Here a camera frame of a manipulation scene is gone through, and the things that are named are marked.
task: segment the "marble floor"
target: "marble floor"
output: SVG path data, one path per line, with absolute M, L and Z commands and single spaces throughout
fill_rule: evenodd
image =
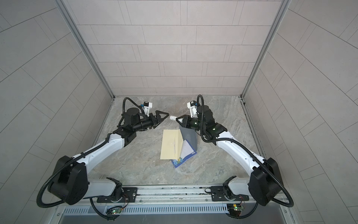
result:
M 170 115 L 190 114 L 187 102 L 196 96 L 131 97 L 137 104 L 152 102 L 155 110 Z M 121 119 L 123 97 L 115 98 L 100 134 L 99 142 L 115 130 Z M 213 112 L 215 121 L 222 124 L 247 148 L 258 153 L 247 123 L 240 99 L 237 96 L 204 96 L 204 103 Z M 129 101 L 126 109 L 133 107 Z M 98 164 L 89 178 L 112 177 L 124 185 L 152 184 L 218 184 L 229 177 L 248 177 L 244 169 L 227 152 L 212 143 L 198 138 L 198 154 L 174 168 L 170 160 L 160 160 L 163 129 L 179 129 L 179 124 L 167 118 L 156 129 L 137 132 L 137 137 L 126 147 Z

